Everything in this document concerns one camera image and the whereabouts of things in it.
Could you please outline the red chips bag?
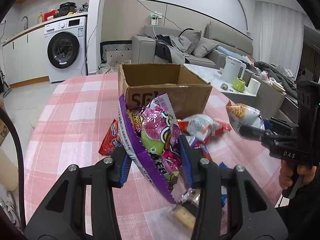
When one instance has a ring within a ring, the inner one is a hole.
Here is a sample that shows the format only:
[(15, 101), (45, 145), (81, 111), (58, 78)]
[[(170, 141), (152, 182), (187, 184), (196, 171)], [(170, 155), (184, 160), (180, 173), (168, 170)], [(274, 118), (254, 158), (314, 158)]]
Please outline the red chips bag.
[(120, 146), (122, 146), (122, 144), (118, 135), (118, 121), (113, 120), (98, 152), (101, 155), (111, 155), (114, 150)]

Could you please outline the cracker packet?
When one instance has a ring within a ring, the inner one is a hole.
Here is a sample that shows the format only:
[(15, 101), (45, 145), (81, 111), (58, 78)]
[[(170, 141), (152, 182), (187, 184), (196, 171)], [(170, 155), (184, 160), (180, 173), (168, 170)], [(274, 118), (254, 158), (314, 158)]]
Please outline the cracker packet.
[(200, 194), (200, 189), (188, 189), (172, 210), (174, 217), (190, 230), (193, 230), (195, 225)]

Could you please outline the crumpled beige cloth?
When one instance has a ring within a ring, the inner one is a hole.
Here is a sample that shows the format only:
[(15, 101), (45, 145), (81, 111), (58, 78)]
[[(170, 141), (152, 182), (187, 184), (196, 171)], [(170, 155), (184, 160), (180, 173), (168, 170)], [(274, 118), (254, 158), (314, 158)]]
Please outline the crumpled beige cloth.
[(113, 62), (109, 64), (108, 62), (106, 63), (101, 63), (98, 66), (97, 73), (98, 74), (110, 74), (110, 73), (117, 73), (119, 66), (121, 64), (131, 64), (131, 60), (124, 60), (122, 62)]

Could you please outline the wall socket with plugs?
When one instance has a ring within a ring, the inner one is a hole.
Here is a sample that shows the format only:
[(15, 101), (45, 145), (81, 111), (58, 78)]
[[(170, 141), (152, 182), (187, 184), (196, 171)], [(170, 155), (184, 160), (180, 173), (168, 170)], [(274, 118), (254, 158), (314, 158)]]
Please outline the wall socket with plugs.
[(152, 12), (150, 17), (151, 17), (151, 25), (158, 25), (159, 19), (162, 18), (162, 14), (158, 12)]

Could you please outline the green mug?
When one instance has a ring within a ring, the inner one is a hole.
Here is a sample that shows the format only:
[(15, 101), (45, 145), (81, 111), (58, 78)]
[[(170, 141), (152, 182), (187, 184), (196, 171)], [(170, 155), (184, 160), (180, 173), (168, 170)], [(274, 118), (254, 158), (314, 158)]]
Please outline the green mug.
[(245, 91), (245, 81), (243, 79), (237, 78), (234, 82), (233, 82), (233, 88), (238, 91), (243, 93)]

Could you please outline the white red snack bag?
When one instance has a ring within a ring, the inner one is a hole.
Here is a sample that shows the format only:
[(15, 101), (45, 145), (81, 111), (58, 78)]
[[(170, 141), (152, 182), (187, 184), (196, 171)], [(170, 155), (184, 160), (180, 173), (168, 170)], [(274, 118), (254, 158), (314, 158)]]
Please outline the white red snack bag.
[(203, 144), (208, 144), (211, 137), (222, 135), (224, 132), (230, 132), (232, 127), (229, 123), (211, 118), (204, 114), (195, 114), (184, 119), (178, 119), (177, 123), (182, 132), (195, 137)]

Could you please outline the white curtain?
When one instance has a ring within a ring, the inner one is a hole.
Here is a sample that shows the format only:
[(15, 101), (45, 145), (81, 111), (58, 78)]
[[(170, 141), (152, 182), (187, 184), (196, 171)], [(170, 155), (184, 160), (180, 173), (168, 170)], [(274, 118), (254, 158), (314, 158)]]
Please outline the white curtain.
[(303, 49), (301, 12), (274, 3), (257, 2), (253, 19), (253, 58), (289, 69), (297, 76)]

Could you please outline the yellow oil bottle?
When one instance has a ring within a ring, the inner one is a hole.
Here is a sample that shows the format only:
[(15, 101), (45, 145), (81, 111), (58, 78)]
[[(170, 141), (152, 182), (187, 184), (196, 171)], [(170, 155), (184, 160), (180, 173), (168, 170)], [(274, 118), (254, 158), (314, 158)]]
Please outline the yellow oil bottle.
[(40, 14), (39, 14), (39, 16), (37, 18), (37, 23), (40, 24), (42, 22), (43, 22), (43, 14), (42, 14), (42, 12), (40, 12)]

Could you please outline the brown cardboard box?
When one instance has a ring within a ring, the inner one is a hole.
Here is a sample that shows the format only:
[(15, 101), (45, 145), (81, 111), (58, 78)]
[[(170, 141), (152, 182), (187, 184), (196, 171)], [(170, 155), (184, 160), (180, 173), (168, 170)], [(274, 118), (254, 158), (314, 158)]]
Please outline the brown cardboard box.
[(147, 106), (166, 93), (179, 119), (201, 114), (212, 85), (182, 64), (120, 64), (118, 94), (129, 105)]

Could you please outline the black white patterned rug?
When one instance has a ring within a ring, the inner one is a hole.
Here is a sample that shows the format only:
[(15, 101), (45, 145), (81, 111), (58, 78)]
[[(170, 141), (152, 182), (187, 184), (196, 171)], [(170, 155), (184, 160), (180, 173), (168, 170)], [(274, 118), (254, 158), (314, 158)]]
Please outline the black white patterned rug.
[(119, 64), (132, 59), (132, 41), (116, 40), (100, 43), (101, 63)]

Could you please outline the white paper roll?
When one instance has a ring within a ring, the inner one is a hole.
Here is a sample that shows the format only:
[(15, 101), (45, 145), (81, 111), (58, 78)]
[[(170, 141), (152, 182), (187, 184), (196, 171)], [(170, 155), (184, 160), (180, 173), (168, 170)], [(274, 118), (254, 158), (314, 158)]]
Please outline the white paper roll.
[(251, 78), (247, 86), (247, 91), (251, 94), (256, 95), (260, 88), (260, 82), (254, 78)]

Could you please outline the white marble coffee table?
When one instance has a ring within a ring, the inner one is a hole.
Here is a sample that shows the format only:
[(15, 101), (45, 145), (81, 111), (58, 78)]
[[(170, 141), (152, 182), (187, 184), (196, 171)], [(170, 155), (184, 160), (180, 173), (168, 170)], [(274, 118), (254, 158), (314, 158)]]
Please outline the white marble coffee table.
[(193, 73), (197, 74), (207, 83), (210, 83), (215, 89), (217, 89), (223, 94), (235, 94), (248, 97), (257, 96), (257, 92), (252, 94), (249, 93), (247, 90), (245, 90), (244, 92), (239, 92), (235, 90), (231, 83), (227, 83), (221, 79), (222, 74), (217, 69), (187, 63), (185, 63), (184, 66), (187, 67)]

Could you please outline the white orange noodle snack bag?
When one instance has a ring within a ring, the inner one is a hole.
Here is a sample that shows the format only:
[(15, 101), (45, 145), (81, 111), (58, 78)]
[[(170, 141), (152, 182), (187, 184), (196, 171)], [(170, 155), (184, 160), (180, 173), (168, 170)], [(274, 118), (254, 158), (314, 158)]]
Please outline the white orange noodle snack bag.
[(243, 125), (262, 130), (265, 129), (261, 112), (254, 107), (242, 103), (233, 104), (231, 101), (228, 101), (226, 111), (229, 123), (240, 137), (242, 137), (242, 135), (240, 135), (240, 127)]

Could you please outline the dark grey jacket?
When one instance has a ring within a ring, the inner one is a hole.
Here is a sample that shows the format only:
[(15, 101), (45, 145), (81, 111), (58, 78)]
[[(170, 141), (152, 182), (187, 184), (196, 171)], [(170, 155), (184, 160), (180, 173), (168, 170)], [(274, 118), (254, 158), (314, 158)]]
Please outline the dark grey jacket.
[(173, 64), (190, 63), (188, 49), (191, 41), (184, 36), (156, 36), (155, 59)]

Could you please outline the purple snack bag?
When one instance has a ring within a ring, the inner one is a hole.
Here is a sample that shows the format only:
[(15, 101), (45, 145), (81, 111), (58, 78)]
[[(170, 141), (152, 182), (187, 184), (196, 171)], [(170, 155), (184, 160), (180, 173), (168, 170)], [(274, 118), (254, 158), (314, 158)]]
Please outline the purple snack bag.
[(182, 165), (177, 139), (181, 130), (168, 94), (148, 105), (128, 105), (125, 95), (118, 100), (118, 133), (127, 154), (142, 175), (171, 204), (172, 191)]

